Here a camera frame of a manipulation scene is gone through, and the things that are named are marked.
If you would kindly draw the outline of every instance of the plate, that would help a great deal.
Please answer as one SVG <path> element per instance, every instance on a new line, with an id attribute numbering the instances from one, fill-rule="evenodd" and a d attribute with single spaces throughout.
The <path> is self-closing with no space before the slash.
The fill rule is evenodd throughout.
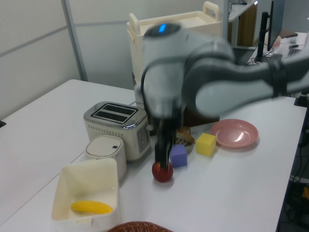
<path id="1" fill-rule="evenodd" d="M 230 147 L 242 148 L 253 144 L 258 138 L 254 125 L 239 119 L 225 119 L 211 127 L 211 134 L 216 136 L 217 143 Z"/>

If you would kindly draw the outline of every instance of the toy block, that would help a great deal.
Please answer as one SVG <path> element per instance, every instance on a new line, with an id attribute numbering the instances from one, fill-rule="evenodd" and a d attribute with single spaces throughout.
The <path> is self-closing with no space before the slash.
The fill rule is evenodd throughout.
<path id="1" fill-rule="evenodd" d="M 187 151 L 184 145 L 173 146 L 169 158 L 173 168 L 187 166 Z"/>
<path id="2" fill-rule="evenodd" d="M 202 133 L 196 142 L 196 151 L 205 156 L 211 156 L 216 149 L 216 136 Z"/>

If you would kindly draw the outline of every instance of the yellow banana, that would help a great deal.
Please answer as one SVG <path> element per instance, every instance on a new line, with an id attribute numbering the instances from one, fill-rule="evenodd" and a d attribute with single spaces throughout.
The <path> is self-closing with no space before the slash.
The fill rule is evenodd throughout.
<path id="1" fill-rule="evenodd" d="M 95 214 L 108 214 L 113 211 L 109 205 L 96 201 L 77 201 L 71 204 L 71 209 Z"/>

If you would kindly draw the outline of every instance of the red apple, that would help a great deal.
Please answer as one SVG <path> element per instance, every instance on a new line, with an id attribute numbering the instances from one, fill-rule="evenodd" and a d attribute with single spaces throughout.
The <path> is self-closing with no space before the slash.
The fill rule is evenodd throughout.
<path id="1" fill-rule="evenodd" d="M 172 178 L 173 173 L 174 173 L 173 166 L 170 162 L 169 162 L 168 168 L 161 168 L 160 162 L 154 162 L 152 171 L 153 171 L 154 179 L 161 183 L 169 181 Z"/>

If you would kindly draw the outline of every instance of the purple cube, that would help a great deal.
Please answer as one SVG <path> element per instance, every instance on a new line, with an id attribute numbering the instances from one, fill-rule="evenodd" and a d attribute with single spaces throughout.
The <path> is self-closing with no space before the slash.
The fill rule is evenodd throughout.
<path id="1" fill-rule="evenodd" d="M 187 151 L 184 145 L 174 145 L 169 158 L 173 168 L 187 166 Z"/>

